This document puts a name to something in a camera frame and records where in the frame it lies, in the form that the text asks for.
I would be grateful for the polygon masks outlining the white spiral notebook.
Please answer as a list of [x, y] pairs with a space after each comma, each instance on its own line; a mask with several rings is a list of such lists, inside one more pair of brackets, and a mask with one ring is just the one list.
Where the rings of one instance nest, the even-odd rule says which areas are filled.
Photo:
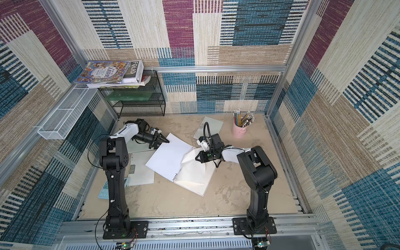
[[173, 134], [169, 134], [167, 139], [169, 143], [162, 143], [146, 163], [146, 166], [176, 185], [197, 195], [204, 196], [209, 184], [206, 186], [191, 185], [175, 181], [176, 176], [181, 170], [181, 162], [184, 155], [195, 148]]

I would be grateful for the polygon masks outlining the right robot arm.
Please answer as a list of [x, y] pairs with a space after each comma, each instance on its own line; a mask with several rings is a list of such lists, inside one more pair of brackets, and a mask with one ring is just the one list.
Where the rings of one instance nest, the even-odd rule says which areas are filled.
[[274, 219], [269, 215], [268, 196], [278, 173], [270, 159], [260, 146], [251, 149], [226, 146], [217, 150], [200, 150], [195, 160], [200, 163], [209, 161], [229, 161], [240, 166], [244, 179], [251, 189], [250, 205], [246, 211], [246, 223], [252, 232], [268, 230], [277, 233]]

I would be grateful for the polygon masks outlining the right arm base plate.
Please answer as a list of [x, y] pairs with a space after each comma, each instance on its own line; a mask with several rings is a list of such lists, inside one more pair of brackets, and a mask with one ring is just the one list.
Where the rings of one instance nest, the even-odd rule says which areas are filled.
[[235, 235], [250, 234], [276, 234], [277, 228], [273, 217], [252, 221], [251, 218], [235, 217], [232, 219], [233, 231]]

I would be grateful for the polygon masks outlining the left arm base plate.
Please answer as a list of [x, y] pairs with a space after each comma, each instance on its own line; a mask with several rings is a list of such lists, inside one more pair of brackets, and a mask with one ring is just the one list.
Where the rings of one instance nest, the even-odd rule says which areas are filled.
[[104, 240], [115, 239], [144, 239], [147, 236], [149, 221], [130, 221], [130, 226], [112, 227], [109, 223], [104, 224]]

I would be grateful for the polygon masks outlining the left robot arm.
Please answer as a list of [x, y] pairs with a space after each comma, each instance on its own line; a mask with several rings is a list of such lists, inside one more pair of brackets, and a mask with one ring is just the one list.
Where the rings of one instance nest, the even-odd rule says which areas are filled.
[[100, 167], [105, 171], [108, 183], [109, 209], [105, 220], [104, 239], [134, 237], [129, 208], [125, 196], [125, 168], [130, 157], [127, 143], [137, 140], [158, 149], [169, 140], [159, 132], [150, 131], [150, 125], [143, 119], [128, 121], [113, 135], [100, 141]]

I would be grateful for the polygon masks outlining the torn white notebook page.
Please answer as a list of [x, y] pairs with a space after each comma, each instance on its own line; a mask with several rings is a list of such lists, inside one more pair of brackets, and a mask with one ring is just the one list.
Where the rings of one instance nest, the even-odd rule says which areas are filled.
[[215, 166], [212, 161], [207, 163], [197, 161], [196, 157], [199, 153], [204, 153], [201, 147], [192, 149], [184, 155], [181, 162], [181, 170], [175, 179], [177, 183], [203, 186], [209, 184], [215, 171]]

